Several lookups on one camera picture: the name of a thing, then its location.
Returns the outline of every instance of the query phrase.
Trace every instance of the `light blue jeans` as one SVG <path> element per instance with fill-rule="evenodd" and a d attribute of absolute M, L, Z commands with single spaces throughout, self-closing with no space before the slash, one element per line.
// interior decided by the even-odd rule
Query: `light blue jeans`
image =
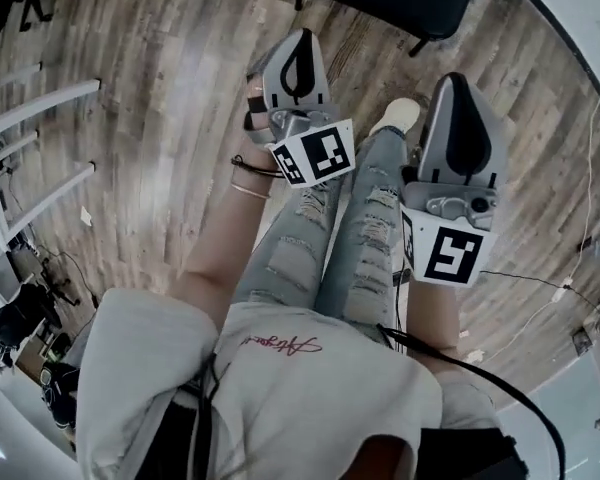
<path fill-rule="evenodd" d="M 402 230 L 406 156 L 404 135 L 393 127 L 362 142 L 326 271 L 343 177 L 297 191 L 251 256 L 233 303 L 313 309 L 384 343 L 376 325 L 395 326 L 391 250 Z"/>

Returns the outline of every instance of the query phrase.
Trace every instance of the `shoe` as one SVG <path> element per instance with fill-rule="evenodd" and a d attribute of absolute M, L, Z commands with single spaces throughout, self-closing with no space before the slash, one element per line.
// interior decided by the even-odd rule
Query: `shoe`
<path fill-rule="evenodd" d="M 380 118 L 369 132 L 369 137 L 385 126 L 393 126 L 400 130 L 404 135 L 413 128 L 420 115 L 420 105 L 409 98 L 398 98 L 393 100 L 384 111 Z"/>

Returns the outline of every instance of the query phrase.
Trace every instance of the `white chair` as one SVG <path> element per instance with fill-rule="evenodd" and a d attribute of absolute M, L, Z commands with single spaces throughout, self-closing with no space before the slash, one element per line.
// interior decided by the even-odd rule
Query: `white chair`
<path fill-rule="evenodd" d="M 35 64 L 14 73 L 10 73 L 9 75 L 0 79 L 0 87 L 16 80 L 27 78 L 40 71 L 41 68 L 41 64 Z M 40 112 L 44 112 L 47 109 L 60 105 L 61 103 L 65 103 L 92 92 L 96 92 L 98 89 L 100 89 L 100 80 L 89 80 L 87 82 L 81 82 L 70 87 L 59 89 L 23 103 L 19 107 L 0 115 L 0 133 L 24 121 L 25 119 L 29 119 L 30 117 L 39 114 Z M 37 139 L 38 132 L 35 131 L 16 141 L 15 143 L 1 149 L 0 161 L 22 149 L 27 144 L 31 144 Z M 35 217 L 48 208 L 56 199 L 71 190 L 85 178 L 91 176 L 94 172 L 95 164 L 93 162 L 80 164 L 76 172 L 57 183 L 47 193 L 42 194 L 29 208 L 24 208 L 19 215 L 16 215 L 10 221 L 7 221 L 2 209 L 2 203 L 0 202 L 0 247 L 4 251 L 7 251 L 7 244 L 9 241 L 12 240 L 27 225 L 29 225 Z"/>

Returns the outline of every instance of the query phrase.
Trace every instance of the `wooden floor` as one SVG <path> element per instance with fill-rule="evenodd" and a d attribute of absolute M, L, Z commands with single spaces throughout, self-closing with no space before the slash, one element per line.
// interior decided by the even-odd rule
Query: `wooden floor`
<path fill-rule="evenodd" d="M 526 0 L 475 0 L 460 31 L 411 59 L 416 40 L 327 0 L 51 0 L 51 23 L 17 33 L 19 7 L 0 39 L 0 75 L 42 61 L 43 73 L 0 91 L 0 113 L 65 84 L 97 77 L 102 90 L 10 134 L 38 127 L 14 174 L 23 205 L 68 172 L 94 160 L 95 176 L 35 221 L 53 251 L 73 254 L 98 294 L 112 286 L 163 291 L 229 183 L 245 111 L 246 68 L 289 30 L 320 38 L 334 99 L 353 117 L 357 138 L 392 99 L 428 107 L 449 71 L 476 83 L 511 132 L 493 270 L 559 283 L 576 262 L 587 213 L 589 117 L 593 86 L 553 29 Z M 593 121 L 591 233 L 575 287 L 600 297 L 600 111 Z M 284 185 L 267 210 L 270 221 Z M 93 227 L 80 221 L 84 206 Z M 83 300 L 88 294 L 70 263 Z M 554 289 L 484 276 L 461 292 L 462 349 L 485 359 L 509 342 Z M 90 309 L 71 315 L 78 324 Z M 573 357 L 572 329 L 588 308 L 574 294 L 549 306 L 486 367 L 528 391 Z"/>

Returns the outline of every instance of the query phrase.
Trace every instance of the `black bracelet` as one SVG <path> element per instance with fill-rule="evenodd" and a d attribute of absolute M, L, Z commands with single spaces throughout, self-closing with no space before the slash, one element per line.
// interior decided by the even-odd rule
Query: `black bracelet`
<path fill-rule="evenodd" d="M 253 165 L 245 163 L 240 155 L 234 156 L 231 159 L 231 164 L 235 165 L 239 169 L 244 169 L 247 172 L 259 174 L 260 176 L 268 176 L 269 178 L 284 178 L 284 174 L 282 174 L 281 171 L 272 171 L 269 169 L 260 169 L 259 167 L 254 167 Z"/>

